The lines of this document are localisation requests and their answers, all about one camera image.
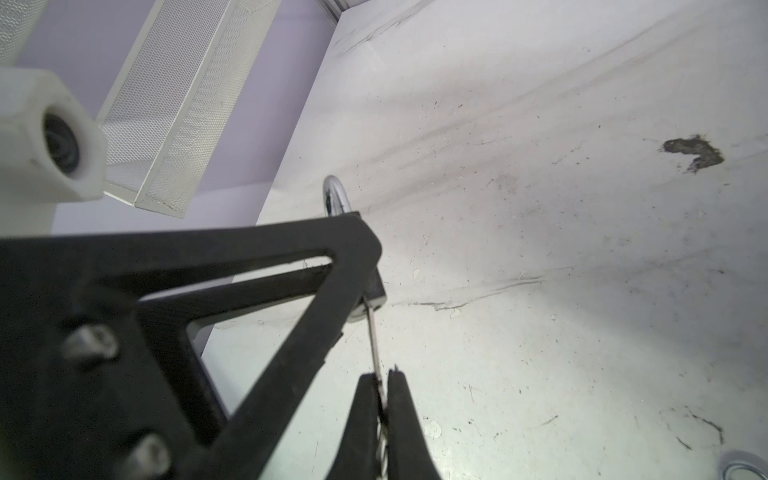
purple wall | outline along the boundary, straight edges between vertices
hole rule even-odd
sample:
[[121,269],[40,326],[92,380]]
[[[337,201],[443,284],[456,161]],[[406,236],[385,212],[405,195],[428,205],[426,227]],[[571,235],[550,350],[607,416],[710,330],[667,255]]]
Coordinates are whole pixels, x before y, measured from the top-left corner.
[[[51,0],[18,60],[61,77],[95,117],[154,0]],[[316,0],[282,0],[184,219],[105,197],[60,204],[53,233],[254,225],[335,25]]]

black circular hole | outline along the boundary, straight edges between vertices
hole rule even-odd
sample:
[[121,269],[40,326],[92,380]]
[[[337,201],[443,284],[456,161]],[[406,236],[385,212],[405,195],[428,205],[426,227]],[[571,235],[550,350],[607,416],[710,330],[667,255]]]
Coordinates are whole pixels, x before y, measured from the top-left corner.
[[72,129],[61,117],[46,114],[43,122],[45,144],[53,163],[64,174],[69,175],[80,164],[80,148],[78,139]]

marble tabletop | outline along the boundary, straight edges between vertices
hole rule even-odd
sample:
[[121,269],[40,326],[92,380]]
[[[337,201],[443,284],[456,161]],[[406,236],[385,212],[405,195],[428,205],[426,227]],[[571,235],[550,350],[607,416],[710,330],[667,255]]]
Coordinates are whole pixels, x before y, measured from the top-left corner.
[[[343,14],[260,223],[319,217],[323,178],[344,183],[383,246],[382,364],[445,480],[768,458],[766,22],[759,0]],[[214,330],[231,409],[302,305]],[[264,478],[325,478],[370,370],[349,324]]]

